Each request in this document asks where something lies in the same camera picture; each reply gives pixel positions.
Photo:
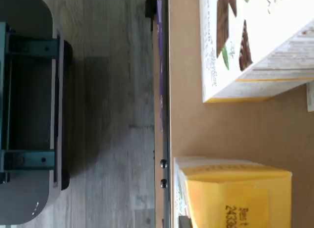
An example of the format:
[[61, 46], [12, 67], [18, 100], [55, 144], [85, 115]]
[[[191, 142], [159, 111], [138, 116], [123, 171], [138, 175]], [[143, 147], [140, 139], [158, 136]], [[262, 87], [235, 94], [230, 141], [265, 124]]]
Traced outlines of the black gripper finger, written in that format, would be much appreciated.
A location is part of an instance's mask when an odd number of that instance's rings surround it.
[[179, 228], [193, 228], [191, 219], [188, 216], [179, 216]]

